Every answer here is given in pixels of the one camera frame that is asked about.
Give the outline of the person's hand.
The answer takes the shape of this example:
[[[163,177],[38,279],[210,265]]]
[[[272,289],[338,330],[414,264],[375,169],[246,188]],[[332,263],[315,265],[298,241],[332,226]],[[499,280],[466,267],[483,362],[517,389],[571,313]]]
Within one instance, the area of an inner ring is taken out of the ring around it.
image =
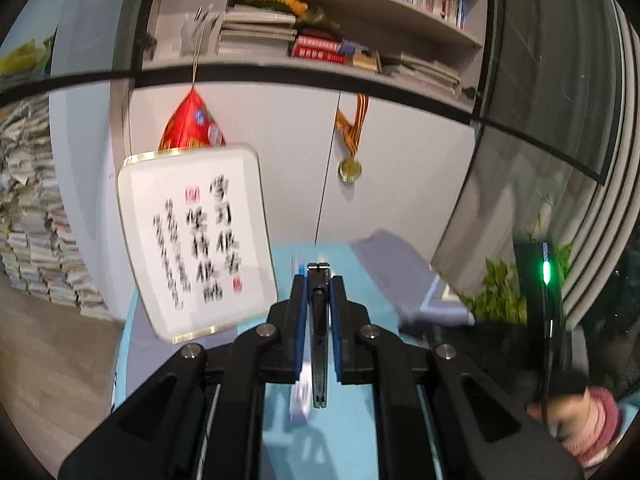
[[[563,440],[582,431],[590,414],[590,394],[554,396],[547,403],[547,424],[555,426],[556,436]]]

